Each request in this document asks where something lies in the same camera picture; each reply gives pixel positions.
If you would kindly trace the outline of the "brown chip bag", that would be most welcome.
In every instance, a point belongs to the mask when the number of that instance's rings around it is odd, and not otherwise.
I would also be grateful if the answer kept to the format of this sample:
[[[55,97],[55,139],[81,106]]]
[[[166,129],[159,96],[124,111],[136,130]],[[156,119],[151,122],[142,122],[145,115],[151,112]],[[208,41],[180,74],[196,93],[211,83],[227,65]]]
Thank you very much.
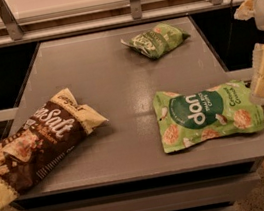
[[[40,183],[106,118],[62,89],[0,141],[0,210]]]

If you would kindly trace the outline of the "small green snack bag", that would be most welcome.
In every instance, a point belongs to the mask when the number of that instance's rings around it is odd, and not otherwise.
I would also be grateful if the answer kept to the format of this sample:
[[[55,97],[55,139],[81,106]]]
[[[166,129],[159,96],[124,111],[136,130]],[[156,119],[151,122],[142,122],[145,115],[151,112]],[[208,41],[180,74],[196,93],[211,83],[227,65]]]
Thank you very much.
[[[121,40],[121,43],[134,51],[157,60],[179,47],[190,34],[167,23],[159,23],[153,29],[132,37],[130,41]]]

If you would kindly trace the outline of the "grey drawer cabinet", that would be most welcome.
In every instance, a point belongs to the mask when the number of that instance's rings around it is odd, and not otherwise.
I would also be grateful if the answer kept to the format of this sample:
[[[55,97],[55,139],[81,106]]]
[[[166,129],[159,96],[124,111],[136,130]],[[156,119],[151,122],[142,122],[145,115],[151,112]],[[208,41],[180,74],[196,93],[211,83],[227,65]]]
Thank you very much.
[[[125,46],[138,25],[40,44],[16,124],[67,87],[106,120],[19,198],[18,211],[235,211],[259,180],[264,131],[163,151],[154,94],[189,95],[229,79],[191,19],[175,24],[189,38],[157,61]]]

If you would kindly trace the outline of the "green rice chip bag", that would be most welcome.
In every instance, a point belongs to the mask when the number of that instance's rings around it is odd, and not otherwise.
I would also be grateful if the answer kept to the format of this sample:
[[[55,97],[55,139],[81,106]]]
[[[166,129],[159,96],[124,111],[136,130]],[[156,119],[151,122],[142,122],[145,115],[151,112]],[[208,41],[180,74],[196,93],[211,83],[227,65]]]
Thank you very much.
[[[250,94],[245,83],[236,80],[189,96],[156,92],[153,107],[164,152],[264,129],[263,108],[250,102]]]

